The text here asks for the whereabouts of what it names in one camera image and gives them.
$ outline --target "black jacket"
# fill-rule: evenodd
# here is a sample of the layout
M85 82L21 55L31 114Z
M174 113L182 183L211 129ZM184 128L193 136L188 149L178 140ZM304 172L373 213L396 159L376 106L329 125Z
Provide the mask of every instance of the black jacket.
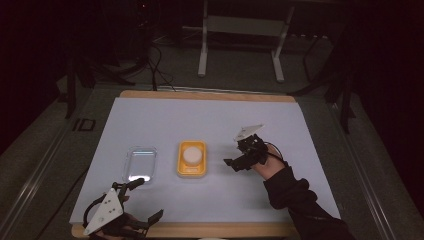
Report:
M291 167L282 169L264 185L273 208L288 208L303 240L355 239L345 222L333 218L316 203L318 197L309 190L308 181L296 180Z

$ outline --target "white round object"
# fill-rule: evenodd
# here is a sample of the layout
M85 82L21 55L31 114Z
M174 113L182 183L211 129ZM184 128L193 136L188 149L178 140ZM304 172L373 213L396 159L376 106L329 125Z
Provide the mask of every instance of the white round object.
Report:
M202 151L197 147L188 147L183 153L184 161L188 165L199 165L202 160Z

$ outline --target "person's arm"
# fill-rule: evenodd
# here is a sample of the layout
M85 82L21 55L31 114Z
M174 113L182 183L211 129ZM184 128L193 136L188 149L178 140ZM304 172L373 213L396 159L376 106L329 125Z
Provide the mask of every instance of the person's arm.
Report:
M268 150L280 155L272 146L268 146ZM333 218L316 203L317 195L309 190L308 181L294 178L291 167L270 156L264 165L258 163L252 168L264 178L271 206L288 208L302 239L354 239L345 222Z

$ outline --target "yellow container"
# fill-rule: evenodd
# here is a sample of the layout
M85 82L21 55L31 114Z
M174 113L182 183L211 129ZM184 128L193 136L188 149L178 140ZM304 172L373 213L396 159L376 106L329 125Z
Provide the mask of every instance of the yellow container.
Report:
M206 173L206 144L183 141L178 152L177 173L181 177L202 177Z

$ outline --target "white metal leg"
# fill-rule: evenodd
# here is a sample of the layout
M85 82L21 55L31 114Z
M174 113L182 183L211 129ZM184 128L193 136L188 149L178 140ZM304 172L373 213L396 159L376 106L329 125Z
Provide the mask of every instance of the white metal leg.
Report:
M202 28L202 50L200 52L199 77L206 76L206 63L208 61L208 0L203 1L203 28Z
M294 6L290 7L289 12L287 14L286 22L281 29L281 33L279 36L279 42L275 50L271 51L271 57L272 57L272 63L274 65L274 71L275 71L275 77L277 79L277 82L284 82L284 75L283 70L281 69L281 62L280 62L280 53L281 49L283 48L284 40L286 40L287 37L287 31L289 30L290 21L293 17L294 13Z

